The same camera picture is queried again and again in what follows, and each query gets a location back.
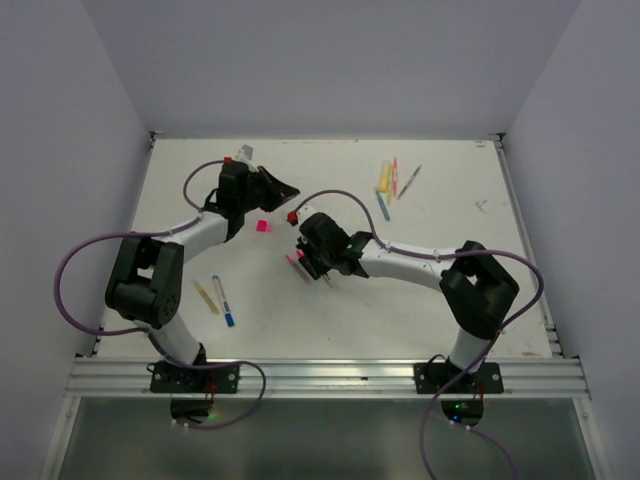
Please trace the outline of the pink clear pen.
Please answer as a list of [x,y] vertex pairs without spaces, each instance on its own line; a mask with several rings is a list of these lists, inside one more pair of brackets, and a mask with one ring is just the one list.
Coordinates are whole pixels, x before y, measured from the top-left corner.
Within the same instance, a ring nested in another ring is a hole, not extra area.
[[285,255],[285,259],[287,260],[287,262],[289,263],[289,265],[295,270],[295,272],[297,273],[297,275],[307,284],[310,285],[311,284],[311,280],[309,279],[308,275],[305,273],[305,271],[303,270],[303,268],[301,267],[301,265],[299,264],[299,262],[297,260],[295,260],[292,256],[286,254]]

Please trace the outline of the pink highlighter cap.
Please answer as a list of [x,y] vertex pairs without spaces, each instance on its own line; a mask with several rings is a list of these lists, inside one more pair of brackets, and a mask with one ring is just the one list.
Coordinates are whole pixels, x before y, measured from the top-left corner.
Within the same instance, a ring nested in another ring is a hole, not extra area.
[[260,233],[271,233],[273,231],[273,225],[266,219],[259,219],[256,222],[256,230]]

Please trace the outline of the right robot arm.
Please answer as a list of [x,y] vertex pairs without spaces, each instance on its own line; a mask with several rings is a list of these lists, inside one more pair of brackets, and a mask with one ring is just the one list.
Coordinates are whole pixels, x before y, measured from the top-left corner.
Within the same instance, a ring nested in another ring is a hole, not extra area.
[[451,389],[468,392],[481,380],[474,360],[498,333],[520,287],[491,255],[476,255],[484,246],[467,241],[458,250],[470,257],[444,260],[435,250],[408,254],[405,245],[381,246],[369,232],[348,235],[329,215],[304,207],[287,215],[299,228],[296,248],[303,268],[315,280],[335,270],[343,276],[388,278],[441,293],[459,331],[446,362],[445,379]]

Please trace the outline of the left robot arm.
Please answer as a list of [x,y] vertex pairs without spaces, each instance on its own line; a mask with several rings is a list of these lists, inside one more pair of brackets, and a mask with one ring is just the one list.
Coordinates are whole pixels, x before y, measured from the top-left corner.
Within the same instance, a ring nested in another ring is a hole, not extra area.
[[208,369],[204,346],[179,314],[184,265],[233,239],[247,213],[272,212],[299,194],[262,166],[224,161],[217,187],[196,208],[193,221],[167,233],[123,237],[105,292],[106,306],[142,328],[175,365],[172,379],[185,392],[201,390]]

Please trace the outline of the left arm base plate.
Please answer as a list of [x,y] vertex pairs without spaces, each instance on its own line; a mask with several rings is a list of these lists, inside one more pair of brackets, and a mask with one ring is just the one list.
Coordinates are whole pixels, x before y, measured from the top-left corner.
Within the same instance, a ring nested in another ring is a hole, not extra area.
[[236,364],[194,370],[158,361],[148,364],[146,370],[151,374],[149,389],[153,393],[235,394],[240,377]]

